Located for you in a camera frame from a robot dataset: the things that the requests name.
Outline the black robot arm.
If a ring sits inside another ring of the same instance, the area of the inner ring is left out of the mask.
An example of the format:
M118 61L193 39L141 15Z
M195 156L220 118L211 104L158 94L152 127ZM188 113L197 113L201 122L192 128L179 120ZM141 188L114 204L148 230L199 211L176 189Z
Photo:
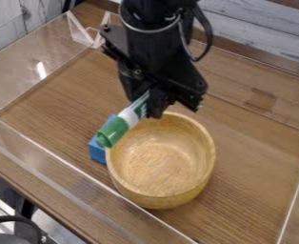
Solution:
M176 102L195 112L204 101L208 84L195 63L209 52L213 29L199 1L121 0L121 22L100 27L125 96L149 96L149 118L158 119Z

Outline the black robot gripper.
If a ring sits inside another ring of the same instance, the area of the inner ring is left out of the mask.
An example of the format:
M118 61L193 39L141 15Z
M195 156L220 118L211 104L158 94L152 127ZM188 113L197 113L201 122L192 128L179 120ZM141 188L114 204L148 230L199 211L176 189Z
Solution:
M200 12L171 12L146 20L136 12L120 14L118 25L102 25L104 52L116 61L126 99L149 92L146 118L160 119L176 102L196 111L208 84L195 67L208 51L191 52L193 24L208 26Z

